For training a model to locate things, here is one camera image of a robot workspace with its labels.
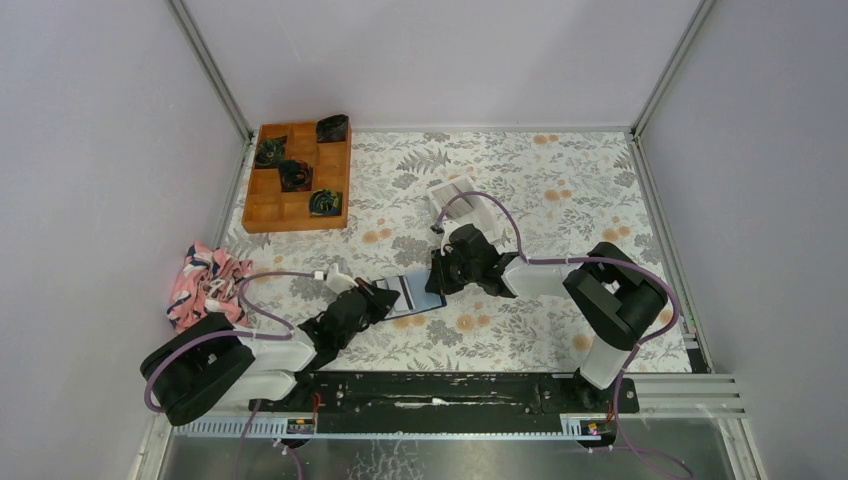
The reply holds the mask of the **white striped credit card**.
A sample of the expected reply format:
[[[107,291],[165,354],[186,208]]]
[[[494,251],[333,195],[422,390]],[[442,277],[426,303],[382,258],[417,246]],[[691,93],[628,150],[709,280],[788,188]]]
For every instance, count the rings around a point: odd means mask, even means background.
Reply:
[[[399,294],[387,315],[387,319],[411,314],[415,310],[415,303],[408,278],[405,275],[387,277],[385,283],[388,290]]]

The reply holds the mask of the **blue leather card holder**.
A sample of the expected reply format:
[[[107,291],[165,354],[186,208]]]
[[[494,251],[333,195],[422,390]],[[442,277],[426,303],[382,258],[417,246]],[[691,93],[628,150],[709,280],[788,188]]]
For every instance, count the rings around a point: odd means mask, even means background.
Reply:
[[[444,295],[430,293],[425,289],[430,273],[430,269],[424,269],[404,274],[409,280],[415,303],[415,310],[407,316],[423,314],[447,306],[447,300]],[[375,280],[373,284],[380,289],[388,290],[385,283],[386,278]]]

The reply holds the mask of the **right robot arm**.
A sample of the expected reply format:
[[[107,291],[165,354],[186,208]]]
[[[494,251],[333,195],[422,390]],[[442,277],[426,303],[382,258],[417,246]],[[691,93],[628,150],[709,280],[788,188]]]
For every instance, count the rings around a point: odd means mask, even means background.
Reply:
[[[677,303],[659,276],[609,242],[598,243],[585,257],[525,258],[499,252],[475,226],[463,225],[431,251],[430,260],[429,293],[452,295],[474,284],[494,297],[572,300],[595,335],[573,386],[575,402],[589,412],[612,400],[612,384],[648,328],[665,305]]]

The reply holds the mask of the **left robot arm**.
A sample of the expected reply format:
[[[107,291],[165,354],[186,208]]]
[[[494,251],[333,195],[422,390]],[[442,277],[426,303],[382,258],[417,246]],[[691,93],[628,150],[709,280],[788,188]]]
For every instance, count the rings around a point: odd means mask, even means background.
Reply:
[[[159,347],[140,366],[144,402],[173,426],[213,408],[251,400],[296,411],[309,401],[299,377],[334,361],[353,338],[407,306],[403,283],[356,281],[319,315],[286,333],[246,329],[211,313]]]

